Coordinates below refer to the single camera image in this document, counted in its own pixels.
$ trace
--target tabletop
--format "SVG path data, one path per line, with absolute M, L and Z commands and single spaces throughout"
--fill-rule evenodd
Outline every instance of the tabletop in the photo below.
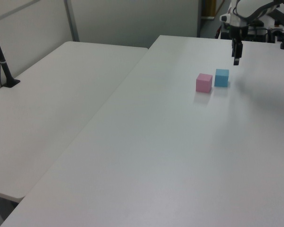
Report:
M 229 87 L 196 93 L 216 69 Z M 160 36 L 11 226 L 284 227 L 284 51 Z
M 67 42 L 0 89 L 0 197 L 19 202 L 147 52 Z

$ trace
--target cable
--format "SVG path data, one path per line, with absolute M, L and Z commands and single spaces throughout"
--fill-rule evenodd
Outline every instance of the cable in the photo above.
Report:
M 1 63 L 0 63 L 0 85 L 1 85 L 1 87 L 3 87 L 2 82 L 1 82 Z

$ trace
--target floor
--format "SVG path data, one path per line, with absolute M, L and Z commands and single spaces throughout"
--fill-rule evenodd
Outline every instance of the floor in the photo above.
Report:
M 2 219 L 7 219 L 16 206 L 17 203 L 0 198 L 0 216 Z
M 218 14 L 214 18 L 214 20 L 202 20 L 201 21 L 201 38 L 211 38 L 214 39 L 218 28 L 221 25 L 220 16 L 225 14 L 229 8 L 231 0 L 225 0 L 222 7 L 220 8 Z

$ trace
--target black stand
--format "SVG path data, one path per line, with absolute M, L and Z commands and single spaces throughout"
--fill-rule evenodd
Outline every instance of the black stand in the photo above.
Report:
M 20 80 L 18 79 L 14 79 L 12 76 L 11 76 L 11 73 L 9 71 L 9 67 L 8 67 L 8 64 L 6 63 L 6 60 L 4 58 L 4 55 L 3 55 L 3 52 L 1 50 L 1 47 L 0 47 L 0 64 L 2 66 L 2 69 L 4 71 L 4 74 L 6 76 L 6 84 L 3 85 L 3 87 L 13 87 L 15 86 L 16 84 L 18 84 L 20 82 Z

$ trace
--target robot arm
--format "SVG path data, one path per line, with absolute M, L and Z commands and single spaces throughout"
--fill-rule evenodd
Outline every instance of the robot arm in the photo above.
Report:
M 238 65 L 242 57 L 242 40 L 248 34 L 249 23 L 270 13 L 283 2 L 284 0 L 231 0 L 231 13 L 222 15 L 220 21 L 230 24 L 234 65 Z

